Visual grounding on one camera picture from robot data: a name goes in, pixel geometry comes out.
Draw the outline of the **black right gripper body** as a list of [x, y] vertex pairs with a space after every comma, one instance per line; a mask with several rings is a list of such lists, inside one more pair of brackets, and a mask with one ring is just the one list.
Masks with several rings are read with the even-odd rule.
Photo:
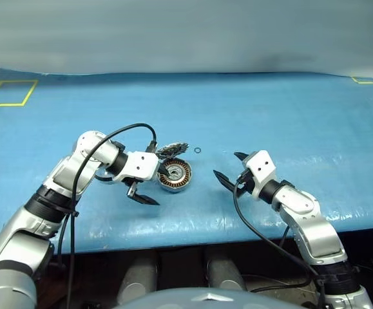
[[237, 181], [238, 188], [237, 193], [238, 194], [244, 194], [249, 193], [252, 194], [254, 190], [254, 180], [253, 180], [253, 174], [249, 169], [245, 169], [238, 177]]

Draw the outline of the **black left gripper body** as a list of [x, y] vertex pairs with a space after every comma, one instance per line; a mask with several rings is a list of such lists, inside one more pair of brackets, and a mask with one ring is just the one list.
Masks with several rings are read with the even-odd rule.
[[124, 178], [122, 183], [128, 186], [127, 197], [133, 197], [136, 195], [137, 185], [142, 182], [143, 180], [138, 180], [136, 178]]

